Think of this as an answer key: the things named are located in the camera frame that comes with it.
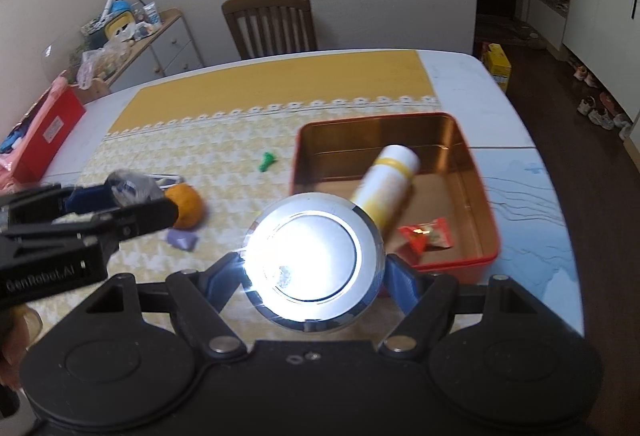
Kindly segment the person's left hand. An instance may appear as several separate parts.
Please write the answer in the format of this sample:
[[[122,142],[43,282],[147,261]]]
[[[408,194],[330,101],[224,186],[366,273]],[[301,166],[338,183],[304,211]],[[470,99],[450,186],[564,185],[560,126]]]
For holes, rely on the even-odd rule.
[[[1,384],[16,392],[21,388],[20,365],[30,345],[42,330],[42,320],[32,307],[22,305],[11,309],[13,326],[1,338]]]

